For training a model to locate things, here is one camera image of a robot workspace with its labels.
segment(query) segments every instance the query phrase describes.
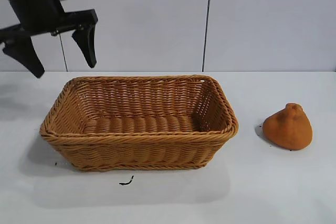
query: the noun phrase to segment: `gray wall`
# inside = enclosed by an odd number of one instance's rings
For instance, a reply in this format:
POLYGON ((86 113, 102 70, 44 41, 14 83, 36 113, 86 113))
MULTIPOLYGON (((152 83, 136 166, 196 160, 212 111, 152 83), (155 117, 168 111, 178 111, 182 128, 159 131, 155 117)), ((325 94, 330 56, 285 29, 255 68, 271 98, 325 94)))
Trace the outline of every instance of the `gray wall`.
MULTIPOLYGON (((97 66, 62 34, 69 71, 201 71, 208 0, 67 0, 95 8, 97 66)), ((0 27, 18 22, 0 0, 0 27)), ((334 71, 333 0, 211 0, 205 71, 334 71)), ((33 38, 46 70, 65 71, 59 37, 33 38)), ((0 71, 22 71, 0 52, 0 71)))

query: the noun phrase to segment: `robotic arm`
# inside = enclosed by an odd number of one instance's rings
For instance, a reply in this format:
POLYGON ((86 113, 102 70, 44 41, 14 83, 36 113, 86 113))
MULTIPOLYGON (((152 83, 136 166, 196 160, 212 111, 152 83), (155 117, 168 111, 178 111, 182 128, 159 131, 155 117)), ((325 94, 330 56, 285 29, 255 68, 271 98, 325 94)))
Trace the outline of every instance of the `robotic arm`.
POLYGON ((60 0, 9 0, 20 24, 0 29, 3 52, 20 62, 40 78, 44 68, 38 59, 31 36, 51 33, 57 36, 75 30, 72 38, 81 49, 86 62, 96 65, 94 52, 95 26, 98 21, 94 9, 66 13, 60 0))

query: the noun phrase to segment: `wicker basket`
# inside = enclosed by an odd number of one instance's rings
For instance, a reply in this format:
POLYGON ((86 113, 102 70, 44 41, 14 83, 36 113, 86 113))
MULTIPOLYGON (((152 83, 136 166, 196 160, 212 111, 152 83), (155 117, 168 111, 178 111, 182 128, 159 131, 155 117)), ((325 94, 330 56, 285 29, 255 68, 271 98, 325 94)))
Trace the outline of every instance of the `wicker basket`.
POLYGON ((237 131, 207 76, 75 78, 40 128, 79 170, 200 168, 237 131))

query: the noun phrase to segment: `black mark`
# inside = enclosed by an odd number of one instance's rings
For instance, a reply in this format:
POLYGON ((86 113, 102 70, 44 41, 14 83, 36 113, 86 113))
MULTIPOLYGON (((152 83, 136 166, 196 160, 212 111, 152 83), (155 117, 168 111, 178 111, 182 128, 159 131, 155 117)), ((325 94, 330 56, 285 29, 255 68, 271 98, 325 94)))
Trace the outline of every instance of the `black mark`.
POLYGON ((127 183, 119 183, 119 185, 125 186, 125 185, 129 185, 132 181, 133 181, 134 175, 132 175, 132 178, 129 182, 127 183))

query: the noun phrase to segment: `white table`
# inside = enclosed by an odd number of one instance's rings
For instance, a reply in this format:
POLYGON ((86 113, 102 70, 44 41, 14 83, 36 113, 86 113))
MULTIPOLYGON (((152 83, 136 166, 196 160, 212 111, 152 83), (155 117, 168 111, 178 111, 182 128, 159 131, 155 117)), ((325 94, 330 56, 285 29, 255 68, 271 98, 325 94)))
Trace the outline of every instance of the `white table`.
POLYGON ((333 72, 205 73, 240 129, 199 170, 80 173, 39 137, 69 79, 160 74, 169 73, 0 73, 0 223, 336 223, 333 72), (300 103, 313 127, 312 144, 297 152, 256 134, 287 102, 300 103))

